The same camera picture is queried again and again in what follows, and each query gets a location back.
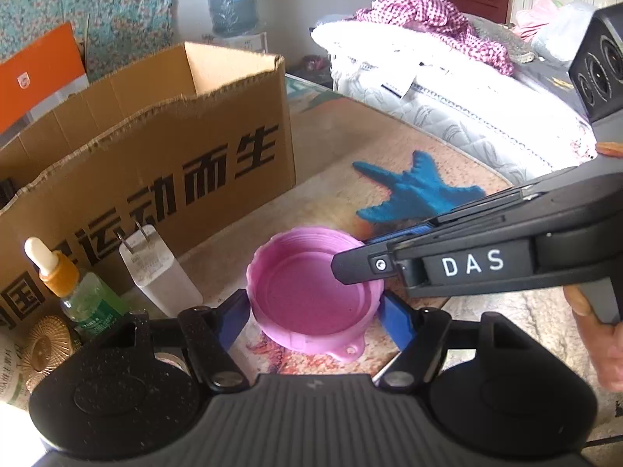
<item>pink bowl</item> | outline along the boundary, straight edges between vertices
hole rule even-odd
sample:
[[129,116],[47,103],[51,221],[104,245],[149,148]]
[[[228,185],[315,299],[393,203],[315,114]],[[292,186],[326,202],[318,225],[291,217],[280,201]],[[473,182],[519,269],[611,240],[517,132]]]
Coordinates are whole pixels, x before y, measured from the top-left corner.
[[347,233],[322,227],[294,228],[261,246],[247,267],[253,315],[273,341],[342,362],[359,358],[383,281],[339,282],[331,272],[336,253],[363,245]]

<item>white logo on orange box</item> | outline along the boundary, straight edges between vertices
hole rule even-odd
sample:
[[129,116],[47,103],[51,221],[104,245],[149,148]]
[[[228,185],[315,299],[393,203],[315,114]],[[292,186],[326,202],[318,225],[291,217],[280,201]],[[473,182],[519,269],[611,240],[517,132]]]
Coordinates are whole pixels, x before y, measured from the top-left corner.
[[18,83],[20,88],[23,90],[30,86],[30,77],[28,76],[28,72],[24,72],[18,77]]

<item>white mattress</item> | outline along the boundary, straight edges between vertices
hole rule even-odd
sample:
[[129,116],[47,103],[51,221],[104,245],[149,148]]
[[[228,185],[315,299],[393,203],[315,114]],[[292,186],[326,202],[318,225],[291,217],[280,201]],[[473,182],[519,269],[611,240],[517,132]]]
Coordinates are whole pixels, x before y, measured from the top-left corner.
[[[339,93],[437,135],[513,184],[577,165],[594,153],[593,132],[567,105],[432,35],[341,21],[319,26],[312,38],[331,54]],[[397,69],[415,77],[402,99],[382,87]]]

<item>screw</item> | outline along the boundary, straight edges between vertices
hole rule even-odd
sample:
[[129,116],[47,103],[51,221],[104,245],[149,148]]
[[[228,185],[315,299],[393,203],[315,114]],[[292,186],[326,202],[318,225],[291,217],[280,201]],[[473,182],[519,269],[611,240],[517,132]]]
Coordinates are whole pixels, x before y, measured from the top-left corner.
[[402,370],[385,374],[385,376],[383,376],[383,380],[392,388],[406,388],[415,382],[415,378],[411,374],[403,372]]
[[220,388],[233,388],[234,386],[242,384],[244,378],[237,372],[227,370],[225,372],[218,372],[215,374],[212,381]]

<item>pink gingham cloth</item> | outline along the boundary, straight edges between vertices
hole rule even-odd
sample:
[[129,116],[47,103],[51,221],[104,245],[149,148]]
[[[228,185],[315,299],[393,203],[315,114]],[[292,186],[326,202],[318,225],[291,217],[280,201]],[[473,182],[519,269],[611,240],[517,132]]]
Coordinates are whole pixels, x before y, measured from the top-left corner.
[[450,47],[494,67],[503,75],[513,73],[506,47],[479,38],[467,18],[447,0],[376,0],[371,9],[357,10],[354,18],[431,33]]

